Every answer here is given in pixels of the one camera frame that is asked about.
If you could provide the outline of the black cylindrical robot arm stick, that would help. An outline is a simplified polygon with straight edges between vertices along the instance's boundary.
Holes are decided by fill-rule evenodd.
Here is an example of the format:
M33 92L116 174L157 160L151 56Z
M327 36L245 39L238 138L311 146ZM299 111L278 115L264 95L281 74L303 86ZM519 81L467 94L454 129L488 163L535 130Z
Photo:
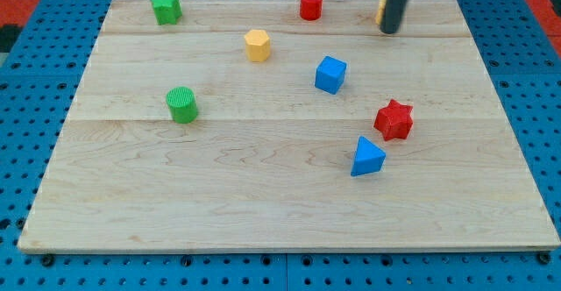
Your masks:
M385 34L395 34L399 31L407 1L386 0L380 22L380 30L382 32Z

